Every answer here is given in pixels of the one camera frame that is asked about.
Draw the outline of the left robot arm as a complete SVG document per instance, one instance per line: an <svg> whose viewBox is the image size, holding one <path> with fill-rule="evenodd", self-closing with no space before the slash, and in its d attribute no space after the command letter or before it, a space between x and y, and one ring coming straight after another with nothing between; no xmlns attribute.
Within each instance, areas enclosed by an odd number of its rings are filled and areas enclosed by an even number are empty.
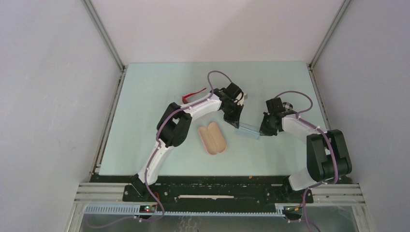
<svg viewBox="0 0 410 232"><path fill-rule="evenodd" d="M151 185L156 183L159 171L171 151L186 140L193 121L222 110L224 121L238 128L245 99L245 94L241 90L229 92L222 88L215 89L191 103L171 103L157 125L155 145L145 167L131 181L135 186L134 195L141 201L151 199Z"/></svg>

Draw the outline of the blue cleaning cloth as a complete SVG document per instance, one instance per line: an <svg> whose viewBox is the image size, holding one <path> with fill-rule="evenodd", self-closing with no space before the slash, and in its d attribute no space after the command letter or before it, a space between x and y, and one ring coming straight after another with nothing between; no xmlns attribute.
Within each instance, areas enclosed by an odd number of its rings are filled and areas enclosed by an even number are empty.
<svg viewBox="0 0 410 232"><path fill-rule="evenodd" d="M244 123L240 123L239 128L235 129L234 133L236 135L240 135L240 136L254 139L254 140L259 140L260 138L259 127L244 124Z"/></svg>

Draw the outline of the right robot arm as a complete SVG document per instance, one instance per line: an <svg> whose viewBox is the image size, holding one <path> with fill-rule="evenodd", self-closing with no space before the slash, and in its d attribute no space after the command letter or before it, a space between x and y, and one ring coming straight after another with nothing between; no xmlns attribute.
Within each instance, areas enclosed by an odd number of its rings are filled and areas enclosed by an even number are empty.
<svg viewBox="0 0 410 232"><path fill-rule="evenodd" d="M337 181L352 172L349 151L340 130L323 131L297 115L295 111L264 112L260 126L262 136L287 132L306 145L306 167L285 179L282 198L294 202L301 190L327 180Z"/></svg>

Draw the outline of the plaid brown glasses case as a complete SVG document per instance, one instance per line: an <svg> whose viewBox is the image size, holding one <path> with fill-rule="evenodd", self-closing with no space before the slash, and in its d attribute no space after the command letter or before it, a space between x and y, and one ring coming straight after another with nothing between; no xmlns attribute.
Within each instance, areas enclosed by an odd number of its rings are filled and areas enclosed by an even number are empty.
<svg viewBox="0 0 410 232"><path fill-rule="evenodd" d="M293 110L293 105L289 102L283 102L283 107L285 111L292 111Z"/></svg>

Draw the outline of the red frame sunglasses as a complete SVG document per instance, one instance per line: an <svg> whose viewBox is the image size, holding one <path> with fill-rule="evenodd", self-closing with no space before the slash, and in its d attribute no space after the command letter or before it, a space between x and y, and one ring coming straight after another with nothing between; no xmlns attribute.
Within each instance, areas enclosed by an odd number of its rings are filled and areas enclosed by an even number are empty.
<svg viewBox="0 0 410 232"><path fill-rule="evenodd" d="M189 94L187 94L187 95L182 96L182 98L181 98L182 103L183 103L183 104L189 103L189 101L188 101L188 98L189 98L189 97L194 96L194 95L196 95L196 94L198 94L198 93L201 93L201 92L203 92L203 91L206 90L206 89L207 89L207 88L205 87L205 88L203 88L203 89L201 89L201 90L199 90L199 91L197 91L197 92L189 93Z"/></svg>

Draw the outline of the pink glasses case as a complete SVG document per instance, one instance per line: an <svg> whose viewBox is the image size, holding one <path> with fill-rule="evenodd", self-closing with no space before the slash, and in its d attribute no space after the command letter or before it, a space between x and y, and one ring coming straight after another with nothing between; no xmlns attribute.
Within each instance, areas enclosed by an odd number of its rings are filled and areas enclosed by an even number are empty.
<svg viewBox="0 0 410 232"><path fill-rule="evenodd" d="M207 127L200 126L198 132L208 154L217 155L227 149L225 137L216 122L211 122Z"/></svg>

